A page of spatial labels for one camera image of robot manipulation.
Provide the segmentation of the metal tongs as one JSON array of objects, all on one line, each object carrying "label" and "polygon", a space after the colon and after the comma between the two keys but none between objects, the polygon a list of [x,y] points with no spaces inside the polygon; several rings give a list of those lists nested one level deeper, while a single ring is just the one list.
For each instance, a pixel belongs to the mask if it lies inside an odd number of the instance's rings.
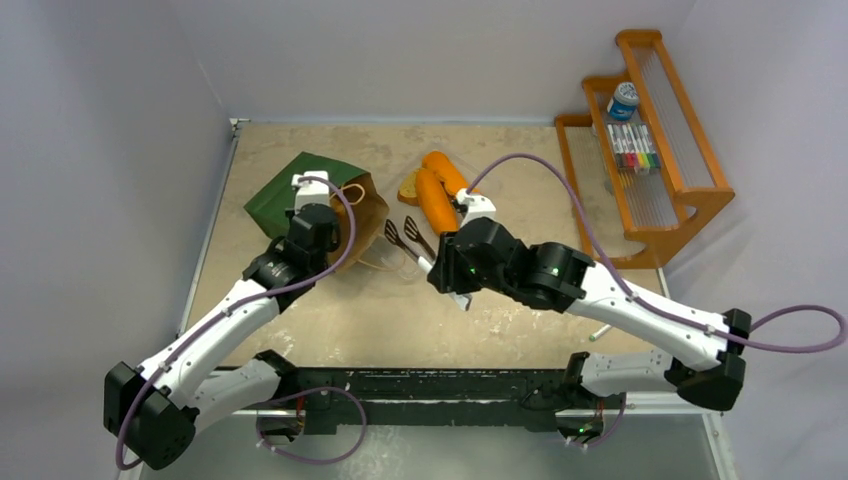
[{"label": "metal tongs", "polygon": [[[421,269],[424,273],[430,272],[433,263],[425,256],[421,256],[416,253],[401,239],[397,227],[390,219],[385,221],[384,235],[392,245],[398,247],[408,257],[410,257],[419,269]],[[448,296],[459,306],[461,310],[468,311],[470,309],[472,302],[472,296],[470,294],[459,295],[456,293],[448,293]]]}]

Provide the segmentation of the green paper bag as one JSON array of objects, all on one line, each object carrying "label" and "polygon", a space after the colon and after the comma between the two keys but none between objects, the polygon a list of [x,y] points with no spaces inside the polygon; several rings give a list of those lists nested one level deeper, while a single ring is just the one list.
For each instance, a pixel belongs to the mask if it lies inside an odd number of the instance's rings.
[{"label": "green paper bag", "polygon": [[361,259],[382,231],[389,206],[377,192],[370,172],[353,164],[309,152],[298,154],[244,205],[270,239],[289,234],[295,216],[319,207],[338,223],[338,248],[327,262],[344,261],[338,272]]}]

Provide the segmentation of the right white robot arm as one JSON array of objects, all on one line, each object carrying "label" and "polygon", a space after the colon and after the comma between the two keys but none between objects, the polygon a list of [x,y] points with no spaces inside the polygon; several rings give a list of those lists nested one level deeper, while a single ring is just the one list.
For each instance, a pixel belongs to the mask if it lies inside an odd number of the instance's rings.
[{"label": "right white robot arm", "polygon": [[600,321],[650,344],[635,354],[578,352],[561,381],[564,399],[576,407],[625,392],[674,392],[701,408],[729,411],[745,378],[743,345],[751,317],[681,305],[629,282],[588,255],[561,243],[531,246],[501,224],[479,218],[444,233],[427,281],[454,297],[488,289],[532,309]]}]

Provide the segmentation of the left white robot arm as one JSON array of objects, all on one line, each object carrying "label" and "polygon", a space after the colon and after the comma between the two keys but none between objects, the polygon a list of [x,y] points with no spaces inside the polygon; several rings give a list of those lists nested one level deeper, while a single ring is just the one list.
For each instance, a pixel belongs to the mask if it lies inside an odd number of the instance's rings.
[{"label": "left white robot arm", "polygon": [[328,276],[340,245],[340,219],[311,203],[289,213],[286,235],[244,270],[225,298],[183,336],[138,366],[119,362],[104,378],[103,424],[116,439],[115,463],[170,465],[207,413],[200,387],[237,346]]}]

